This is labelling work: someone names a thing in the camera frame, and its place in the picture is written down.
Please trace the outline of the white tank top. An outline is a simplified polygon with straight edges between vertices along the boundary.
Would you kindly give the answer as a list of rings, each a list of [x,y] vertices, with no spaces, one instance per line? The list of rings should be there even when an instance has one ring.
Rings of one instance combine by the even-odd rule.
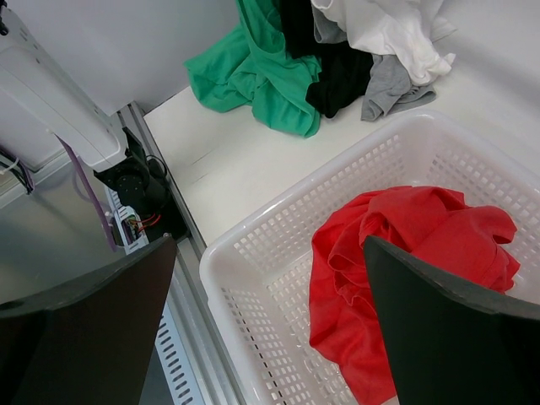
[[[352,48],[397,57],[418,86],[451,71],[456,56],[442,56],[432,41],[432,30],[442,21],[442,1],[313,1],[311,5],[337,24]]]

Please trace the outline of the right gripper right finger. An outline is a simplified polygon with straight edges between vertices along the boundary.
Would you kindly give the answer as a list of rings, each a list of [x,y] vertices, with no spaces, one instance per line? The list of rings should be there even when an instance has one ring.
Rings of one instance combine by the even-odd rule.
[[[368,279],[401,404],[537,404],[539,306],[374,236]]]

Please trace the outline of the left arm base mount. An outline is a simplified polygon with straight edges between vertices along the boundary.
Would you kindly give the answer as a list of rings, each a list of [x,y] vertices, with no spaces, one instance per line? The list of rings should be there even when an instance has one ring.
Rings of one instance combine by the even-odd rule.
[[[94,177],[116,192],[121,205],[132,208],[142,219],[138,228],[155,240],[167,233],[180,241],[189,235],[186,222],[173,198],[165,163],[147,154],[133,132],[124,127],[127,138],[124,160]]]

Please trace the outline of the red tank top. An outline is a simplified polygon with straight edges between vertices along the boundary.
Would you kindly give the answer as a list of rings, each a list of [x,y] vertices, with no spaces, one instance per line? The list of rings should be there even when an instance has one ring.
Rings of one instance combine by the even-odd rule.
[[[423,262],[504,294],[520,267],[507,251],[517,230],[505,210],[471,206],[463,193],[444,187],[358,195],[311,240],[310,346],[338,367],[357,402],[393,399],[384,304],[404,307],[417,298],[407,263]]]

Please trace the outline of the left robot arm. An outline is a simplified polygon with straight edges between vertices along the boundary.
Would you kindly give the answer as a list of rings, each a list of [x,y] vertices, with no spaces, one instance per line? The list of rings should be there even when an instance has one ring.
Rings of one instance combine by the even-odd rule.
[[[165,178],[117,116],[106,115],[1,3],[1,89],[69,146],[94,176],[139,215],[170,200]]]

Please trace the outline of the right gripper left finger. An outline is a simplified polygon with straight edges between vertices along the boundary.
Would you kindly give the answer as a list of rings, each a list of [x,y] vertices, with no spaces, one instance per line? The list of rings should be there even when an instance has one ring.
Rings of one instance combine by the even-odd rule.
[[[1,305],[3,404],[137,404],[177,247],[122,259]]]

